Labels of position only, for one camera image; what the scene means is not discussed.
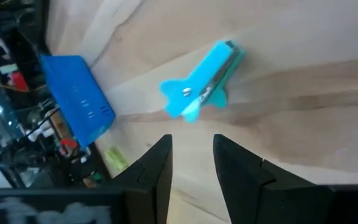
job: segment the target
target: green object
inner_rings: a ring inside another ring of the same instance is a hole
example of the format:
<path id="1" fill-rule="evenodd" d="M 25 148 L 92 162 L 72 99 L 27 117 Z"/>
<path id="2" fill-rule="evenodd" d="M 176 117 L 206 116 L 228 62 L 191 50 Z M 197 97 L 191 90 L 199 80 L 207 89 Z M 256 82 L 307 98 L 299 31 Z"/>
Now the green object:
<path id="1" fill-rule="evenodd" d="M 128 162 L 124 159 L 116 147 L 110 148 L 104 152 L 104 155 L 106 156 L 106 160 L 108 161 L 109 165 L 113 166 L 119 171 L 123 171 L 129 166 Z"/>
<path id="2" fill-rule="evenodd" d="M 8 74 L 18 70 L 19 68 L 17 67 L 16 64 L 4 65 L 0 67 L 1 74 Z"/>
<path id="3" fill-rule="evenodd" d="M 95 172 L 93 175 L 92 175 L 92 178 L 95 182 L 97 183 L 101 183 L 103 178 L 102 176 L 98 173 L 98 172 Z"/>

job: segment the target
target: blue container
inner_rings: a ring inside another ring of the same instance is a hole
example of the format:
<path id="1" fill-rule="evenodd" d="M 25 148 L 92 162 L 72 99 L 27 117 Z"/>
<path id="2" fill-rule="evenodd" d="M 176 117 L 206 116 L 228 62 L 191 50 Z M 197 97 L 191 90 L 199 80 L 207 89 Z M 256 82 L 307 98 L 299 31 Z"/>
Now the blue container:
<path id="1" fill-rule="evenodd" d="M 47 85 L 82 147 L 107 131 L 116 115 L 80 56 L 41 55 Z"/>

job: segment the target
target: screw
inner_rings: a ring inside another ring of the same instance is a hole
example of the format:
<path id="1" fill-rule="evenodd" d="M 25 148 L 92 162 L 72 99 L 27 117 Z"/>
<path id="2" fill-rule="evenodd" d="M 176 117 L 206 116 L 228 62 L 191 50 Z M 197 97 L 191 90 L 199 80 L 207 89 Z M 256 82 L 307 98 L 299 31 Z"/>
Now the screw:
<path id="1" fill-rule="evenodd" d="M 185 88 L 183 90 L 183 96 L 190 96 L 191 88 Z"/>

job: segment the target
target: stapler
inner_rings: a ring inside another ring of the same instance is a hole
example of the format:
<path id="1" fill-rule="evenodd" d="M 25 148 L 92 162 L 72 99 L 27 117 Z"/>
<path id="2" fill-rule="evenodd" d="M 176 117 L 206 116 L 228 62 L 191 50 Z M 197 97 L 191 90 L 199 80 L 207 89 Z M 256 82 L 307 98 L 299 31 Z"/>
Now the stapler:
<path id="1" fill-rule="evenodd" d="M 244 55 L 245 51 L 231 40 L 216 43 L 189 77 L 160 84 L 160 91 L 168 98 L 165 111 L 172 118 L 182 115 L 185 121 L 192 123 L 204 105 L 225 108 L 224 85 Z"/>

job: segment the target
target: wooden table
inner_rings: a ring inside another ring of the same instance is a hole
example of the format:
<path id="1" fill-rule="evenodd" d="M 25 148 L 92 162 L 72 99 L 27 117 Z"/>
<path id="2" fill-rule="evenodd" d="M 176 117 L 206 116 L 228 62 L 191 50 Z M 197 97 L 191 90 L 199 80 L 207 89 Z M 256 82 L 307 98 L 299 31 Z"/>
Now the wooden table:
<path id="1" fill-rule="evenodd" d="M 225 38 L 248 52 L 228 108 L 168 118 L 158 84 Z M 173 134 L 171 224 L 229 221 L 216 133 L 314 183 L 358 183 L 358 1 L 54 0 L 48 44 L 82 55 L 117 113 L 102 154 L 116 147 L 131 163 Z"/>

